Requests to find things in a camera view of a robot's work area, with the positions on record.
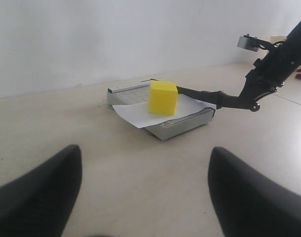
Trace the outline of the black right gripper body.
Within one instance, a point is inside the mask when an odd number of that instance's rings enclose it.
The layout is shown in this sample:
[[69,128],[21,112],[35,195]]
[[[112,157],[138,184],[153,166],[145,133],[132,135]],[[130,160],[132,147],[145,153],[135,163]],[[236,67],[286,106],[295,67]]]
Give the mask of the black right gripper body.
[[282,87],[284,81],[300,66],[300,61],[267,55],[262,60],[257,59],[254,66],[246,75],[245,97],[261,99]]

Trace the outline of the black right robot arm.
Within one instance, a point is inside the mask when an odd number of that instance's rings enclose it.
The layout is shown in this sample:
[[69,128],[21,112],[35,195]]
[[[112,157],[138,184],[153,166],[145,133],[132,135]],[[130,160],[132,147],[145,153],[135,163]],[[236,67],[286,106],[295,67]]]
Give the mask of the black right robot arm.
[[[301,65],[301,21],[278,47],[256,60],[240,93],[256,102]],[[212,150],[211,201],[226,237],[301,237],[301,196],[268,179],[223,147]]]

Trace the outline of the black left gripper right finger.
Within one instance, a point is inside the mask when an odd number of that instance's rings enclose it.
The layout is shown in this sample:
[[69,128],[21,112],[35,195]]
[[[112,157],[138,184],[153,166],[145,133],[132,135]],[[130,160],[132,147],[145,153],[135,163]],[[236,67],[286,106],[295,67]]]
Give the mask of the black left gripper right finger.
[[226,237],[301,237],[301,196],[223,147],[208,168],[213,208]]

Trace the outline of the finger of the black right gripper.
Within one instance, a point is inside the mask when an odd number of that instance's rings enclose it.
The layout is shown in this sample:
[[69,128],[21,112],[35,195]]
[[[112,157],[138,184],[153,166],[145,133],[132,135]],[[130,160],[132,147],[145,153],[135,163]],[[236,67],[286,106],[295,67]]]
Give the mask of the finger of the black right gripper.
[[257,103],[260,96],[260,83],[245,83],[239,97],[244,102],[245,105],[248,105],[248,108],[252,112],[257,112],[260,109],[260,105]]

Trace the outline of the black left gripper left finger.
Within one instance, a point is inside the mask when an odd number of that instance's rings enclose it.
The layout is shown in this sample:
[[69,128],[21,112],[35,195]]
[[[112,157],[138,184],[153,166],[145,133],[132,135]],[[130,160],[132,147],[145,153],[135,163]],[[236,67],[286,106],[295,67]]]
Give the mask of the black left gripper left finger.
[[60,237],[81,183],[81,149],[69,145],[0,186],[0,237]]

